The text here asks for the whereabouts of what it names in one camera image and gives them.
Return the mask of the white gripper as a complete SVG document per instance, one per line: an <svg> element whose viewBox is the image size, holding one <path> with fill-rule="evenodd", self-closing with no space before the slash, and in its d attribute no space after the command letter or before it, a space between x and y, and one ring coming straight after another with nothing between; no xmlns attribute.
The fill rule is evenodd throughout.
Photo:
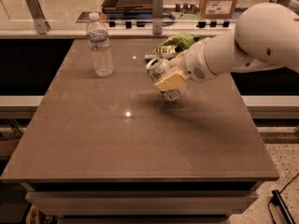
<svg viewBox="0 0 299 224"><path fill-rule="evenodd" d="M205 59L207 41L208 38L201 39L171 59L169 64L173 68L156 81L154 86L159 91L171 91L186 87L189 78L195 82L215 79L217 76L208 67Z"/></svg>

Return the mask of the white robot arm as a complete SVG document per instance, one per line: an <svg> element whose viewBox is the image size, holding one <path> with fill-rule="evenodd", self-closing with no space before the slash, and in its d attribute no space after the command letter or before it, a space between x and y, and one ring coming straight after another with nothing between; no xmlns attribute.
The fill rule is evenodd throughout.
<svg viewBox="0 0 299 224"><path fill-rule="evenodd" d="M299 69L299 15L275 3L248 8L235 28L204 38L170 62L170 70L154 82L159 91L178 90L189 79L206 82L219 75L287 67Z"/></svg>

